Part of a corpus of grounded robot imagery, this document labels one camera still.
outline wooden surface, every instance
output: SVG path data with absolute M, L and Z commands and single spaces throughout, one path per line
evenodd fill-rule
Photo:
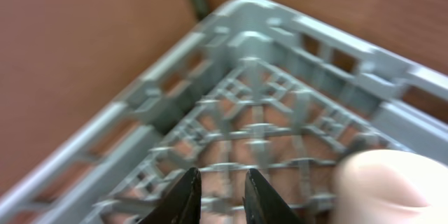
M 188 0 L 0 0 L 0 195 L 194 24 Z

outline dish rack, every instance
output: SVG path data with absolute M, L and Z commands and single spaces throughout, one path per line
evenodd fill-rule
M 403 101 L 410 88 L 448 99 L 448 77 L 441 73 L 273 1 L 231 0 L 8 192 L 0 202 L 0 223 L 23 212 L 35 213 L 33 222 L 43 224 L 100 224 L 112 213 L 128 214 L 125 222 L 136 223 L 217 141 L 219 162 L 199 170 L 219 173 L 225 190 L 202 198 L 204 212 L 231 216 L 243 210 L 229 204 L 230 173 L 249 168 L 268 177 L 274 169 L 297 169 L 306 200 L 291 207 L 318 212 L 330 207 L 334 195 L 316 192 L 310 171 L 332 167 L 335 160 L 309 156 L 304 135 L 339 155 L 350 128 L 356 132 L 351 139 L 376 139 L 448 163 L 447 124 Z M 267 107 L 285 118 L 282 123 L 267 120 Z M 232 122 L 247 111 L 251 122 L 235 127 Z M 135 123 L 112 151 L 89 151 L 124 120 Z M 298 155 L 275 162 L 269 139 L 283 136 Z M 240 139 L 246 139 L 255 164 L 229 158 L 232 142 Z M 179 152 L 179 143 L 188 151 Z M 165 161 L 168 172 L 161 168 Z M 82 179 L 50 202 L 39 200 L 78 162 L 91 165 Z

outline gray plastic rack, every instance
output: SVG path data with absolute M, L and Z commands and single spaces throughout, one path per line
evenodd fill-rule
M 316 52 L 306 49 L 307 38 L 318 41 Z M 333 60 L 336 52 L 348 55 L 353 66 L 338 67 Z M 188 61 L 196 55 L 202 57 L 201 62 L 190 71 Z M 182 81 L 166 92 L 164 83 L 174 75 Z M 303 132 L 341 153 L 345 149 L 341 133 L 355 127 L 359 131 L 355 137 L 373 138 L 389 148 L 448 163 L 448 126 L 402 100 L 411 87 L 448 100 L 448 77 L 441 73 L 272 1 L 232 0 L 198 24 L 5 194 L 0 202 L 0 223 L 23 211 L 40 213 L 34 222 L 42 224 L 100 224 L 102 215 L 111 212 L 147 214 L 213 141 L 227 143 L 221 150 L 221 162 L 200 171 L 220 172 L 228 197 L 232 194 L 231 171 L 297 167 L 301 193 L 308 199 L 305 204 L 314 204 L 318 211 L 328 207 L 333 195 L 314 193 L 309 169 L 333 166 L 335 161 L 307 157 L 301 144 Z M 281 102 L 286 95 L 293 98 L 292 106 Z M 220 109 L 222 98 L 234 104 L 230 111 Z M 324 110 L 308 122 L 310 104 Z M 265 122 L 264 106 L 284 114 L 288 126 Z M 247 108 L 252 110 L 254 123 L 232 128 L 230 121 Z M 212 118 L 216 130 L 199 123 L 203 115 Z M 101 158 L 88 153 L 127 118 L 138 120 L 139 126 L 119 146 Z M 292 136 L 300 156 L 274 163 L 266 140 L 274 136 Z M 230 143 L 235 139 L 251 139 L 257 164 L 229 161 Z M 188 156 L 174 150 L 180 140 L 192 146 Z M 164 175 L 156 165 L 160 160 L 168 160 L 178 169 Z M 53 202 L 36 199 L 76 162 L 89 162 L 94 168 Z M 130 188 L 138 198 L 120 196 Z M 217 196 L 203 197 L 202 205 L 204 211 L 222 214 L 242 209 Z

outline plastic grid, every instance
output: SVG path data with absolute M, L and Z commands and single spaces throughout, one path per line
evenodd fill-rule
M 316 53 L 306 50 L 306 36 L 319 42 Z M 189 71 L 186 61 L 198 50 L 203 54 L 203 62 Z M 352 69 L 342 69 L 335 64 L 337 51 L 353 58 Z M 167 93 L 162 84 L 173 74 L 180 75 L 183 82 Z M 269 76 L 266 83 L 263 74 Z M 247 83 L 239 79 L 241 75 L 246 77 Z M 308 150 L 300 144 L 301 134 L 313 134 L 333 151 L 341 153 L 344 145 L 338 139 L 344 129 L 353 126 L 360 131 L 358 138 L 378 138 L 389 148 L 416 151 L 441 162 L 447 161 L 444 153 L 448 149 L 448 127 L 400 100 L 410 87 L 445 100 L 448 97 L 448 78 L 440 73 L 277 3 L 234 0 L 179 41 L 8 193 L 0 203 L 0 223 L 6 223 L 21 211 L 43 212 L 35 222 L 45 224 L 102 223 L 100 215 L 106 212 L 147 214 L 182 169 L 193 165 L 206 145 L 216 141 L 225 143 L 222 162 L 203 167 L 201 172 L 223 172 L 227 181 L 226 197 L 232 191 L 231 171 L 249 167 L 297 167 L 304 185 L 301 193 L 309 198 L 307 205 L 315 204 L 317 209 L 328 207 L 328 200 L 333 196 L 314 194 L 307 174 L 315 165 L 331 166 L 334 161 L 307 158 Z M 294 97 L 291 107 L 281 102 L 288 95 Z M 235 104 L 224 117 L 217 105 L 222 97 Z M 202 102 L 191 110 L 199 100 Z M 319 104 L 324 108 L 311 124 L 304 124 L 307 104 Z M 284 114 L 289 119 L 287 127 L 264 122 L 262 106 L 271 106 Z M 255 123 L 234 131 L 229 121 L 249 107 Z M 211 132 L 200 125 L 198 117 L 204 114 L 213 118 L 218 130 Z M 129 117 L 137 119 L 140 126 L 112 153 L 95 157 L 86 152 L 105 133 Z M 287 135 L 294 136 L 300 157 L 272 163 L 265 139 Z M 252 139 L 250 145 L 257 165 L 229 162 L 231 140 L 243 138 Z M 179 139 L 193 146 L 191 156 L 182 157 L 173 151 Z M 181 169 L 165 176 L 154 166 L 159 159 L 168 159 Z M 81 182 L 55 202 L 35 200 L 49 182 L 69 165 L 80 161 L 94 165 Z M 119 196 L 129 188 L 135 189 L 139 199 Z M 154 189 L 149 193 L 147 188 Z M 203 198 L 204 210 L 218 213 L 241 210 L 241 206 L 229 207 L 226 197 L 224 200 Z

